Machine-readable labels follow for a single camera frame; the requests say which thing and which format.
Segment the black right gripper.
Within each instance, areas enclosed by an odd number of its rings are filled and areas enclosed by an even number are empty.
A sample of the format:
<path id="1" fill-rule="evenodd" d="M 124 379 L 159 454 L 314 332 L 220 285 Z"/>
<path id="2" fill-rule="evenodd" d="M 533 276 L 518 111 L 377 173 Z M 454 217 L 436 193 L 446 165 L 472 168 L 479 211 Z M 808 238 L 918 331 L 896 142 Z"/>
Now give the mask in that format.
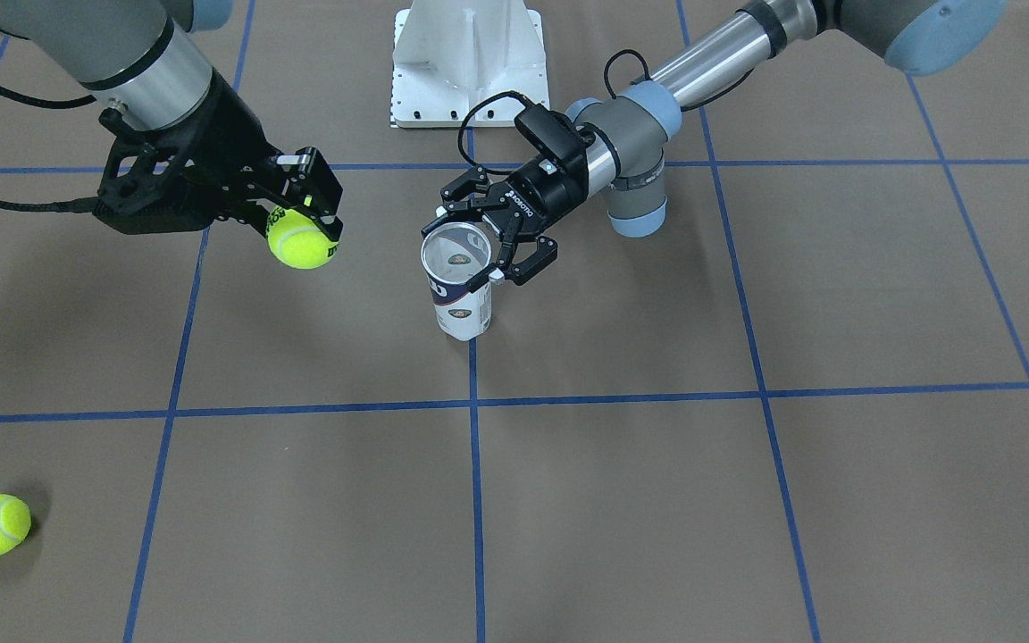
<path id="1" fill-rule="evenodd" d="M 230 219 L 268 237 L 275 207 L 295 209 L 340 241 L 340 186 L 317 147 L 280 154 L 228 81 L 213 71 L 196 110 L 176 126 L 137 131 L 106 107 L 114 134 L 94 216 L 123 235 L 204 230 Z"/>

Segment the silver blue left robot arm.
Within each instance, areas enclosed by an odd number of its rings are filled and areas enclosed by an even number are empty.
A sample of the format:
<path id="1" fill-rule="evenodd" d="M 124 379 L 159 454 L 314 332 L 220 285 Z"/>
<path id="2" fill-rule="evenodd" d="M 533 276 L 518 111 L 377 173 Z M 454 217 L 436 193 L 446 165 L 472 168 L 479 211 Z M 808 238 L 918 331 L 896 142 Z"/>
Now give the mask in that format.
<path id="1" fill-rule="evenodd" d="M 591 198 L 605 194 L 612 227 L 627 238 L 665 222 L 665 144 L 683 114 L 738 88 L 793 42 L 833 29 L 909 76 L 931 76 L 963 60 L 995 29 L 1004 1 L 750 1 L 665 64 L 606 99 L 581 99 L 564 113 L 519 91 L 514 129 L 536 150 L 511 171 L 473 164 L 441 191 L 424 243 L 440 233 L 493 236 L 461 282 L 470 292 L 498 280 L 525 284 L 556 259 L 548 236 Z"/>

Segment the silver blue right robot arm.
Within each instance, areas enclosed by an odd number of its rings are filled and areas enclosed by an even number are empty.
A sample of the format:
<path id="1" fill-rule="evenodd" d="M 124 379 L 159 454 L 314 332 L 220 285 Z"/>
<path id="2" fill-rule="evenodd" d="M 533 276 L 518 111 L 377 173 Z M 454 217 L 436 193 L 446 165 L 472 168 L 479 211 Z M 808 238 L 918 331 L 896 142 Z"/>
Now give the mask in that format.
<path id="1" fill-rule="evenodd" d="M 123 235 L 234 220 L 265 235 L 270 208 L 298 212 L 335 243 L 342 188 L 314 147 L 281 152 L 189 36 L 223 15 L 200 3 L 0 1 L 0 33 L 33 42 L 101 106 L 112 135 L 97 195 L 28 204 L 92 212 Z"/>

